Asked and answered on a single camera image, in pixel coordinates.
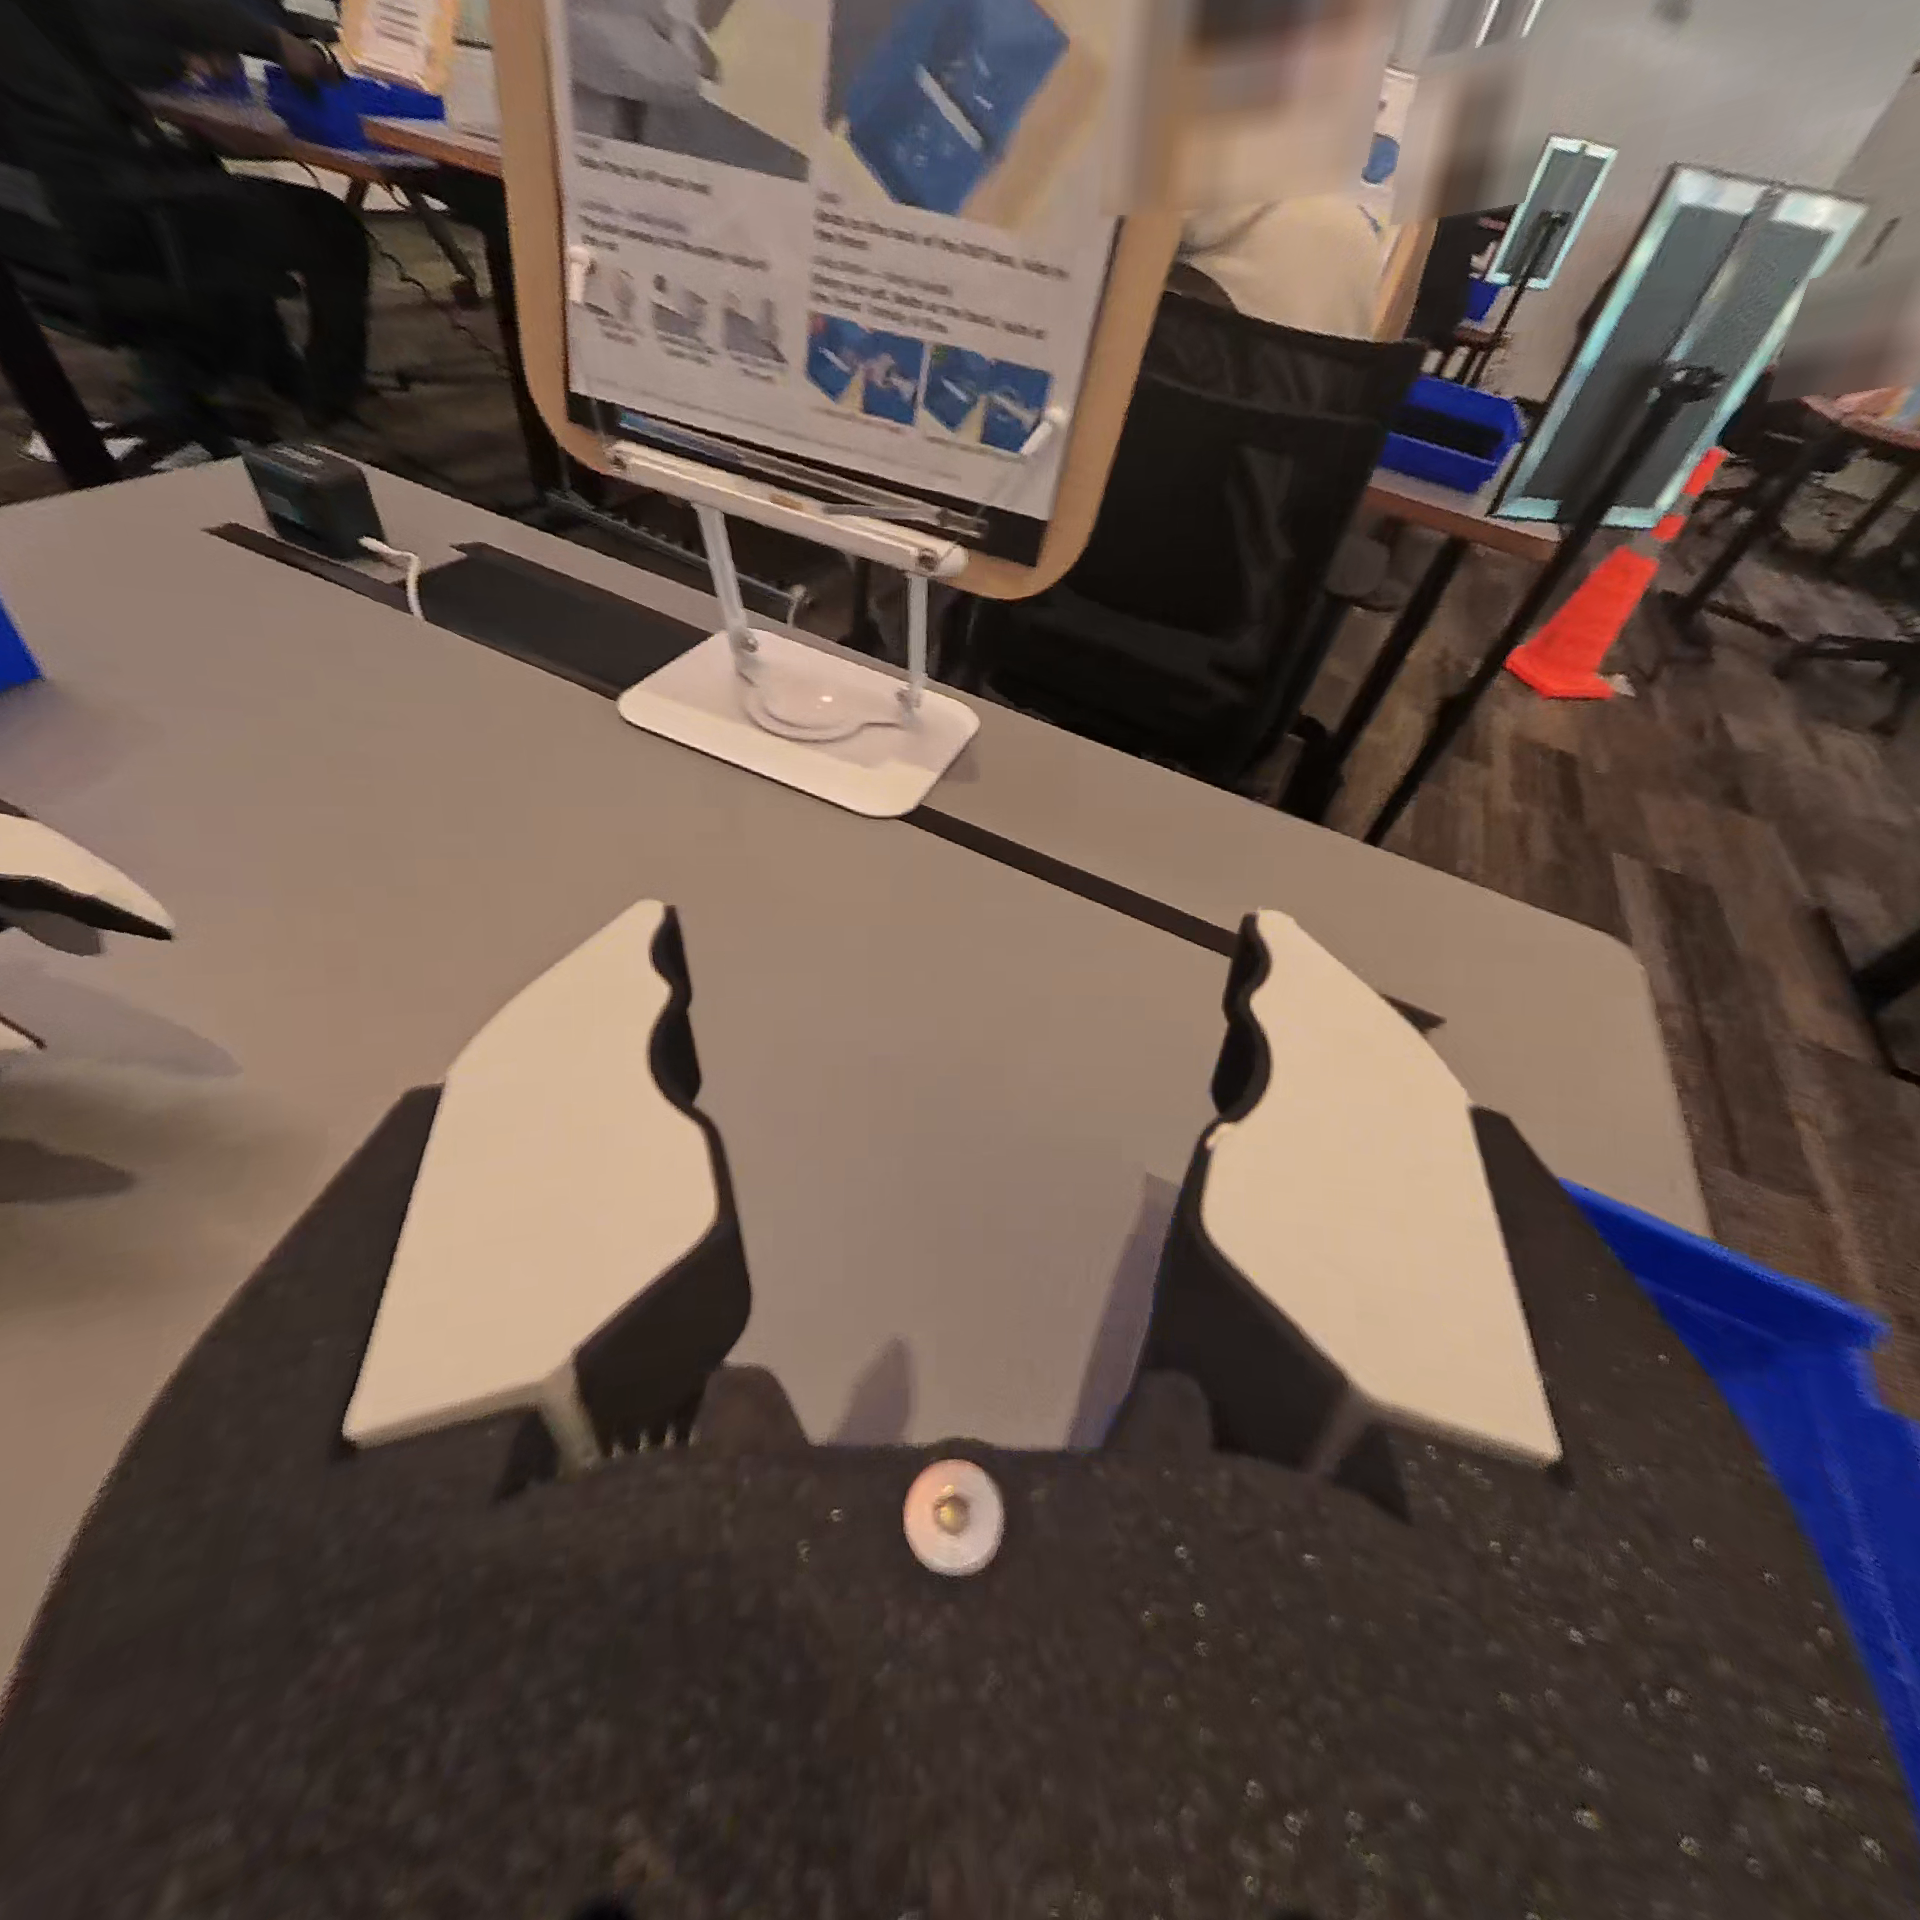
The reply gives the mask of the small blue bin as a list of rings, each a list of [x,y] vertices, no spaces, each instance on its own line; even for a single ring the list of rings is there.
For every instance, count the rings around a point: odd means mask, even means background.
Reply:
[[[1420,374],[1380,450],[1380,472],[1454,495],[1479,495],[1523,442],[1515,401]]]
[[[447,118],[443,95],[376,78],[342,74],[308,82],[285,73],[279,63],[264,64],[267,109],[281,118],[289,136],[325,149],[367,151],[371,118],[443,124]]]

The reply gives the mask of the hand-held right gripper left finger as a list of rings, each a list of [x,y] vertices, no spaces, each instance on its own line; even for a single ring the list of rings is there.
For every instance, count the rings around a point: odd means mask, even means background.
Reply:
[[[342,1437],[526,1415],[564,1469],[690,1425],[746,1330],[678,912],[638,902],[446,1074]]]

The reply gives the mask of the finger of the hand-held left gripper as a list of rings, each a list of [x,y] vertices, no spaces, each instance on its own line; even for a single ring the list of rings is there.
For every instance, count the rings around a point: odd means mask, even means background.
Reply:
[[[177,924],[106,857],[30,813],[3,810],[3,933],[100,956],[111,942],[173,942]]]

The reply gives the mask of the orange traffic cone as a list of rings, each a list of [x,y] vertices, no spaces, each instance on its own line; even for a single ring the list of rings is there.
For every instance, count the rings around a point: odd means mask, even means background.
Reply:
[[[1607,673],[1607,661],[1661,575],[1667,549],[1690,523],[1724,462],[1728,450],[1712,445],[1693,467],[1671,512],[1654,527],[1634,532],[1621,549],[1607,554],[1563,607],[1508,657],[1505,673],[1519,685],[1556,704],[1618,697],[1617,676]]]

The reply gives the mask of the black office chair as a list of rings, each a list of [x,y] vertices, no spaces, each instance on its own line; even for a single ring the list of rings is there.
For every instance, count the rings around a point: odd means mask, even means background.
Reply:
[[[967,691],[1240,788],[1304,706],[1347,607],[1388,432],[1423,368],[1169,292],[1080,558],[1048,590],[952,599]]]

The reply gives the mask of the black tripod stand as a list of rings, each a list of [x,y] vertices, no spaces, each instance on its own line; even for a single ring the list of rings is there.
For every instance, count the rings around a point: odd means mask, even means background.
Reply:
[[[1632,424],[1613,435],[1608,463],[1576,496],[1576,514],[1563,527],[1553,558],[1523,593],[1523,599],[1515,606],[1497,638],[1482,652],[1472,674],[1437,709],[1432,729],[1406,774],[1380,803],[1380,810],[1365,830],[1365,844],[1388,844],[1415,796],[1427,788],[1441,759],[1454,750],[1459,734],[1470,725],[1475,709],[1500,676],[1508,657],[1523,643],[1549,603],[1554,603],[1554,594],[1567,585],[1576,562],[1584,558],[1584,552],[1594,544],[1607,514],[1617,507],[1636,472],[1652,459],[1667,428],[1693,404],[1722,395],[1724,387],[1728,375],[1706,364],[1667,364],[1661,370],[1661,379],[1647,387]]]

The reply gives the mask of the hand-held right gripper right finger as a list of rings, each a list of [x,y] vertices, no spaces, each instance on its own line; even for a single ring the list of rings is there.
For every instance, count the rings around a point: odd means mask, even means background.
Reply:
[[[1396,1433],[1556,1469],[1463,1082],[1273,909],[1235,933],[1223,1023],[1155,1272],[1155,1375],[1196,1391],[1218,1452],[1286,1473],[1353,1476]]]

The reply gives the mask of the black charger box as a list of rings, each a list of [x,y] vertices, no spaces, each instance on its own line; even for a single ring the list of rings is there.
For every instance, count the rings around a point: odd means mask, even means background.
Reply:
[[[241,450],[259,507],[284,540],[329,558],[385,552],[384,523],[360,463],[321,445]]]

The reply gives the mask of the instruction sheet on white stand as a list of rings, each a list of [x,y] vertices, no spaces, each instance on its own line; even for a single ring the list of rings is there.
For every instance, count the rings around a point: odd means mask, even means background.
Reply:
[[[988,552],[961,535],[961,517],[943,512],[938,501],[905,499],[931,510],[931,530],[944,532],[966,552],[962,572],[949,579],[961,590],[1016,599],[1056,585],[1087,549],[1098,496],[1115,467],[1123,419],[1140,375],[1140,360],[1152,314],[1160,303],[1160,278],[1173,252],[1170,216],[1120,212],[1123,141],[1140,133],[1131,110],[1140,109],[1140,78],[1152,42],[1152,18],[1140,9],[1138,50],[1115,91],[1115,160],[1109,162],[1109,191],[1118,212],[1118,243],[1109,263],[1109,284],[1098,307],[1097,333],[1087,364],[1087,383],[1067,419],[1065,462],[1052,517],[1044,523],[1031,562]],[[564,195],[555,162],[554,92],[545,45],[545,6],[492,6],[494,91],[500,106],[501,185],[508,194],[513,271],[519,348],[531,395],[558,447],[590,472],[652,492],[621,478],[605,454],[611,441],[638,441],[649,447],[671,447],[661,435],[618,435],[600,431],[568,406],[568,335],[567,293],[568,267],[564,260]],[[872,489],[855,487],[837,472],[781,467],[748,447],[708,445],[721,455],[721,469],[752,478],[784,478],[820,492],[828,501],[877,504]]]

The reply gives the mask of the wooden desk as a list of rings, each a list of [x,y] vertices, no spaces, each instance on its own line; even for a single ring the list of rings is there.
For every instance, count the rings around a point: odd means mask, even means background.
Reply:
[[[492,133],[447,128],[441,122],[362,117],[360,146],[304,140],[257,97],[230,97],[190,88],[147,92],[158,118],[218,157],[294,167],[321,185],[339,185],[360,215],[371,194],[403,209],[450,267],[450,299],[479,308],[508,272],[501,251],[504,180]]]

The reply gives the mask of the printed instruction sheet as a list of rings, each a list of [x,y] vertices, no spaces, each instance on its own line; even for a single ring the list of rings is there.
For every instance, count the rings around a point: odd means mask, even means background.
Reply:
[[[1031,562],[1138,32],[1111,3],[545,6],[568,406]]]

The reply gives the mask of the wooden board with paper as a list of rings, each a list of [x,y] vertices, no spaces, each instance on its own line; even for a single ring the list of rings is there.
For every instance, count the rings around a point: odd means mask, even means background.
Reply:
[[[360,81],[441,95],[460,3],[339,3],[337,56]]]

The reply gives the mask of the small framed light panel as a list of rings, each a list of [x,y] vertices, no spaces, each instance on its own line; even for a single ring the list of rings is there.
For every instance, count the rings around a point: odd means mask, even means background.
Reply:
[[[1617,149],[1554,133],[1547,140],[1522,204],[1484,271],[1484,284],[1547,292],[1613,167]]]

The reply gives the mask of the large framed light panel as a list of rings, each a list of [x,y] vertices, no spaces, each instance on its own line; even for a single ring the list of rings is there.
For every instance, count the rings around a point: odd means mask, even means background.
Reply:
[[[1864,216],[1833,191],[1674,166],[1491,514],[1654,527]]]

